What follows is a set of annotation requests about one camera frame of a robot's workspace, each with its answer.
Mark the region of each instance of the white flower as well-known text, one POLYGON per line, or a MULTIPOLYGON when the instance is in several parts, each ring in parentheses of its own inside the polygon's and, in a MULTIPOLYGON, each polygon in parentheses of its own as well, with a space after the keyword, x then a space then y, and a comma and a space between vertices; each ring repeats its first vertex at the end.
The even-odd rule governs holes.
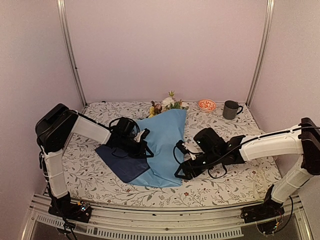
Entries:
POLYGON ((186 102, 182 102, 181 103, 181 107, 183 107, 183 108, 187 108, 187 107, 189 107, 189 105, 188 105, 188 103, 186 103, 186 102))
POLYGON ((170 96, 163 99, 163 101, 161 102, 161 106, 163 108, 170 108, 170 104, 175 105, 175 100, 170 96))

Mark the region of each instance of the blue cloth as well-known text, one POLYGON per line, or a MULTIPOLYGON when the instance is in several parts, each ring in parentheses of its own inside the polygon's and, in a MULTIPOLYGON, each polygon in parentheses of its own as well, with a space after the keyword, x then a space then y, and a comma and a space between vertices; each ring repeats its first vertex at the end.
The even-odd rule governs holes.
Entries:
MULTIPOLYGON (((186 110, 172 109, 137 121, 140 129, 149 129, 145 138, 154 157, 147 159, 118 158, 111 153, 113 149, 102 145, 95 151, 110 169, 124 182, 138 186, 154 188, 178 187, 182 184, 180 178, 175 177, 179 164, 175 161, 173 149, 179 140, 184 137, 186 110)), ((181 163, 183 154, 175 152, 181 163)))
MULTIPOLYGON (((154 157, 147 158, 150 169, 130 184, 155 188, 181 186, 181 179, 175 177, 179 164, 174 159, 173 149, 176 143, 184 138, 186 114, 186 110, 171 109, 154 117, 137 121, 141 130, 150 130, 145 140, 154 157)), ((179 150, 175 155, 182 163, 184 155, 179 150)))

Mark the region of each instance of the bowl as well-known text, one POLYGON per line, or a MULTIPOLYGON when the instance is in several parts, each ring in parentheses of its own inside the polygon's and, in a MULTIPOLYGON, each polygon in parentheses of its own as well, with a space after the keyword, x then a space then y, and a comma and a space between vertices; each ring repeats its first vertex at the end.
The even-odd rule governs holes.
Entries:
POLYGON ((211 113, 216 109, 217 104, 211 99, 201 99, 200 101, 198 101, 198 106, 205 113, 211 113))

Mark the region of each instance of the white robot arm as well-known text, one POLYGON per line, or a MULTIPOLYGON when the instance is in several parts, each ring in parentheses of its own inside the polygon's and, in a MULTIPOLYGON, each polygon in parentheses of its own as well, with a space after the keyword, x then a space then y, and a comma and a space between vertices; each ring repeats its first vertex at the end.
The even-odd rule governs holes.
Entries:
MULTIPOLYGON (((303 118, 299 125, 282 131, 255 136, 236 136, 228 142, 219 137, 212 128, 205 128, 194 140, 203 152, 192 155, 180 164, 175 173, 178 178, 190 180, 217 164, 243 164, 256 158, 286 154, 298 156, 291 170, 268 189, 263 205, 258 206, 260 209, 242 209, 246 222, 279 215, 279 211, 283 211, 282 204, 291 194, 313 176, 320 175, 320 131, 309 118, 303 118)), ((176 147, 182 153, 190 154, 188 145, 183 141, 178 142, 176 147)))
POLYGON ((60 103, 36 124, 37 144, 41 148, 40 168, 43 169, 52 199, 49 213, 57 216, 63 214, 68 219, 82 222, 88 222, 90 218, 91 208, 87 203, 71 203, 65 182, 62 157, 70 135, 78 134, 110 148, 122 149, 131 158, 153 157, 144 141, 150 132, 148 129, 140 131, 137 123, 126 117, 115 119, 111 123, 104 126, 60 103))

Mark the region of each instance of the mug handle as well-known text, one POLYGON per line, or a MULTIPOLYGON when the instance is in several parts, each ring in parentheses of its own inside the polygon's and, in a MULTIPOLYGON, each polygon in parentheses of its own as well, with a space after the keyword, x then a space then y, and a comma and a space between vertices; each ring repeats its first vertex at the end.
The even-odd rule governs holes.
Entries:
POLYGON ((243 107, 243 106, 240 106, 240 105, 239 105, 239 108, 241 108, 241 110, 236 113, 237 115, 240 114, 240 113, 244 110, 244 107, 243 107))

